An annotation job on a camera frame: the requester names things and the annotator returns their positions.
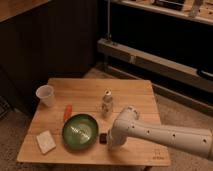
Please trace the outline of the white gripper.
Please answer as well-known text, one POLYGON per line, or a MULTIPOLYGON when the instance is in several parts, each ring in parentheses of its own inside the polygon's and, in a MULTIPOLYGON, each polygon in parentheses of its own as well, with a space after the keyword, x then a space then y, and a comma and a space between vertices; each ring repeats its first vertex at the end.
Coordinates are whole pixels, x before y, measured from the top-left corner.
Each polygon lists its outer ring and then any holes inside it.
POLYGON ((127 137, 123 135, 114 136, 111 131, 107 133, 107 146, 109 149, 122 146, 127 141, 127 137))

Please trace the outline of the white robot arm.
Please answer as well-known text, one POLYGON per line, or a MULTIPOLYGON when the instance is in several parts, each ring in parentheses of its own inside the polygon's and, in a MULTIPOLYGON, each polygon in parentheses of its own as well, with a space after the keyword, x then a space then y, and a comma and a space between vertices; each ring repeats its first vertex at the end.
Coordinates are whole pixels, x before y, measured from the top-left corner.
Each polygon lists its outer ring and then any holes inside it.
POLYGON ((213 161, 213 131, 139 120, 133 106, 124 107, 107 133, 109 149, 124 145, 128 137, 144 139, 213 161))

